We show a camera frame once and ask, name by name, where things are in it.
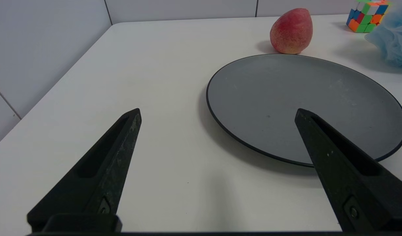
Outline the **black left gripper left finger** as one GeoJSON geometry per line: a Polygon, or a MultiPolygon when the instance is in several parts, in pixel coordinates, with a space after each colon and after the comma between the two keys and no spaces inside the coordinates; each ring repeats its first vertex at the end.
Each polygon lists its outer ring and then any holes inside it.
{"type": "Polygon", "coordinates": [[[120,232],[117,210],[142,124],[124,113],[27,214],[32,232],[120,232]]]}

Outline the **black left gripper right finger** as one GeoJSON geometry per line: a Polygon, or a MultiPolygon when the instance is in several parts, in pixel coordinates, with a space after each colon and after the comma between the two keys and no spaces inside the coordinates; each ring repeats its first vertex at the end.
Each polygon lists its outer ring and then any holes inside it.
{"type": "Polygon", "coordinates": [[[344,232],[402,232],[402,181],[317,114],[295,124],[344,232]]]}

